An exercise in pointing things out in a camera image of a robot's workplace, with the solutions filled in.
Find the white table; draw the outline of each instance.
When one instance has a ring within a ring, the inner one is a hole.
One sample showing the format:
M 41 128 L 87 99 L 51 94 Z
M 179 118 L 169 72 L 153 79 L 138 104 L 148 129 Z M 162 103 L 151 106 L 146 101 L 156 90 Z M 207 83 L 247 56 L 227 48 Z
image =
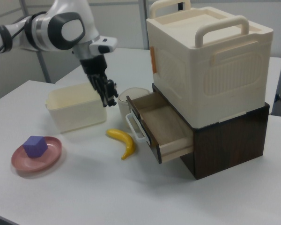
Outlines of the white table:
M 119 88 L 149 88 L 143 79 Z M 269 116 L 262 157 L 195 180 L 179 158 L 159 165 L 146 144 L 122 161 L 124 145 L 105 135 L 125 129 L 117 106 L 105 123 L 59 134 L 44 106 L 57 88 L 29 81 L 0 99 L 1 218 L 22 225 L 281 225 L 281 117 Z M 19 173 L 10 159 L 30 135 L 59 138 L 62 156 L 43 172 Z
M 132 82 L 131 87 L 143 87 L 152 90 L 153 74 L 149 50 L 118 48 L 115 52 L 105 54 L 107 69 L 106 75 L 113 79 L 118 85 L 118 93 L 123 92 L 125 83 Z M 270 57 L 267 83 L 266 83 L 266 102 L 270 105 L 269 113 L 272 113 L 275 94 L 281 72 L 281 58 Z M 67 74 L 56 84 L 70 86 L 88 82 L 81 66 Z

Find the purple cube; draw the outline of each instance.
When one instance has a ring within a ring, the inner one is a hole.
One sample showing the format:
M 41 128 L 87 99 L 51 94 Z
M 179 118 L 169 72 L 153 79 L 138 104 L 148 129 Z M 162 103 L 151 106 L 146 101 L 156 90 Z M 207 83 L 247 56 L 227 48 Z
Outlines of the purple cube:
M 47 150 L 48 145 L 44 137 L 30 136 L 23 144 L 26 154 L 30 158 L 38 158 Z

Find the wooden drawer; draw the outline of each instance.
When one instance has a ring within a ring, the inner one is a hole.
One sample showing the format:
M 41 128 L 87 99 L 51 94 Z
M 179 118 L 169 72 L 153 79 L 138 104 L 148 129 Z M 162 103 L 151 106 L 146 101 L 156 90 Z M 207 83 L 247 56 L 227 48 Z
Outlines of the wooden drawer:
M 193 152 L 192 130 L 158 92 L 127 101 L 159 163 Z

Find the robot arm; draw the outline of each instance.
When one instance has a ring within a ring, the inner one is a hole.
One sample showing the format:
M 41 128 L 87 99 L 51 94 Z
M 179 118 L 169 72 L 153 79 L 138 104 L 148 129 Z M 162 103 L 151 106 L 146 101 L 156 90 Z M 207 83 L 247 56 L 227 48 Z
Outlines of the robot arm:
M 0 26 L 0 53 L 12 48 L 30 51 L 72 49 L 105 106 L 115 105 L 116 85 L 105 75 L 105 53 L 113 52 L 117 39 L 99 35 L 87 0 L 55 0 L 48 12 L 27 16 Z

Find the storage box handle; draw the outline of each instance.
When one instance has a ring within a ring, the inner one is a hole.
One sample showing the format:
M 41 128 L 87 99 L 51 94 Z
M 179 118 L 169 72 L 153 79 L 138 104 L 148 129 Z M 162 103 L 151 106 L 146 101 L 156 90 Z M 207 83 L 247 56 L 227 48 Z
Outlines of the storage box handle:
M 154 19 L 156 17 L 156 10 L 175 5 L 178 3 L 184 2 L 185 4 L 185 10 L 190 10 L 191 9 L 191 1 L 190 0 L 158 0 L 154 2 L 151 7 L 150 7 L 150 19 Z
M 201 48 L 203 45 L 203 37 L 209 32 L 242 25 L 241 34 L 249 34 L 249 21 L 242 15 L 237 15 L 231 18 L 221 19 L 217 22 L 201 26 L 196 33 L 195 42 L 196 48 Z
M 139 127 L 140 131 L 142 132 L 143 137 L 139 137 L 139 136 L 137 135 L 137 133 L 135 132 L 135 130 L 134 130 L 134 128 L 133 128 L 133 126 L 132 126 L 132 124 L 131 124 L 131 122 L 130 122 L 130 119 L 131 119 L 131 118 L 133 118 L 133 119 L 135 120 L 137 126 Z M 147 142 L 149 145 L 151 144 L 151 143 L 150 143 L 150 140 L 149 140 L 149 138 L 148 138 L 148 136 L 147 136 L 147 134 L 146 134 L 146 132 L 145 132 L 144 129 L 142 128 L 140 122 L 138 121 L 138 119 L 136 118 L 136 116 L 135 116 L 135 114 L 134 114 L 134 112 L 133 112 L 132 110 L 131 110 L 131 113 L 130 113 L 130 114 L 127 114 L 127 115 L 126 115 L 126 121 L 127 121 L 128 125 L 129 125 L 129 127 L 130 127 L 130 129 L 131 129 L 131 131 L 132 131 L 132 133 L 133 133 L 133 135 L 134 135 L 134 137 L 135 137 L 135 139 L 136 139 L 138 142 L 140 142 L 140 143 L 142 143 L 142 142 Z

